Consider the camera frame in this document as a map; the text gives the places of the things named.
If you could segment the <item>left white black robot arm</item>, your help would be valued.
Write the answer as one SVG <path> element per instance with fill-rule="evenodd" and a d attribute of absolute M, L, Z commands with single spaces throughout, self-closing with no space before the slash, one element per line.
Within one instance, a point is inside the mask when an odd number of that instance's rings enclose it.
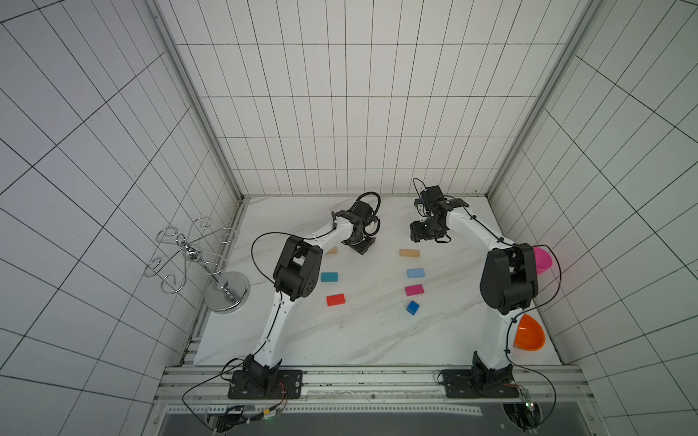
<path fill-rule="evenodd" d="M 262 385 L 278 371 L 289 323 L 303 299 L 320 282 L 326 249 L 345 245 L 365 254 L 380 230 L 378 212 L 382 199 L 377 192 L 360 194 L 347 210 L 332 212 L 331 222 L 321 229 L 299 236 L 285 233 L 285 245 L 268 280 L 274 285 L 273 308 L 265 324 L 256 351 L 245 357 L 243 371 Z"/>

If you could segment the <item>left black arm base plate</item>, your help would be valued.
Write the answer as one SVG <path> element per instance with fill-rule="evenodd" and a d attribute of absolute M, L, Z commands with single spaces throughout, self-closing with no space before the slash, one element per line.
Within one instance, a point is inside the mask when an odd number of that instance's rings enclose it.
<path fill-rule="evenodd" d="M 235 371 L 227 393 L 230 400 L 295 400 L 301 396 L 303 372 L 281 370 L 272 374 Z"/>

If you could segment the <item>light blue block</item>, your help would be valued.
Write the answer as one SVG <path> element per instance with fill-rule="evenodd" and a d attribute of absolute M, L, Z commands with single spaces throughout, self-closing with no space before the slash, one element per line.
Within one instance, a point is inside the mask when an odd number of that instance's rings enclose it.
<path fill-rule="evenodd" d="M 406 275 L 410 279 L 424 278 L 425 270 L 423 268 L 412 268 L 406 271 Z"/>

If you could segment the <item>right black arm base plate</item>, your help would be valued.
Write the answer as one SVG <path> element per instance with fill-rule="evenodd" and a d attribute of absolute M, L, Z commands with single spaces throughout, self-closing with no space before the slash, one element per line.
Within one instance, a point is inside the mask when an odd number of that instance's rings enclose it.
<path fill-rule="evenodd" d="M 514 387 L 510 368 L 444 370 L 440 372 L 439 380 L 449 399 L 516 399 L 520 395 Z"/>

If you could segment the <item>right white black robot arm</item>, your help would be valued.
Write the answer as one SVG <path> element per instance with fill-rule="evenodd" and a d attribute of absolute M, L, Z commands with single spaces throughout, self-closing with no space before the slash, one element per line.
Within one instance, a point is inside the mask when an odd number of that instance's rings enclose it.
<path fill-rule="evenodd" d="M 437 185 L 419 189 L 414 205 L 423 219 L 410 224 L 413 242 L 448 243 L 456 234 L 485 260 L 479 289 L 487 312 L 471 380 L 479 388 L 508 383 L 516 329 L 539 293 L 534 248 L 497 234 L 466 201 L 444 194 Z"/>

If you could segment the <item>teal block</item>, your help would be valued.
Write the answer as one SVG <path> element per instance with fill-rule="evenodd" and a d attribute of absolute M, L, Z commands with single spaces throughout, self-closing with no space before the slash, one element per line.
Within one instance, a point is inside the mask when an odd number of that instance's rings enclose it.
<path fill-rule="evenodd" d="M 339 274 L 337 272 L 322 272 L 320 278 L 322 283 L 336 283 L 339 281 Z"/>

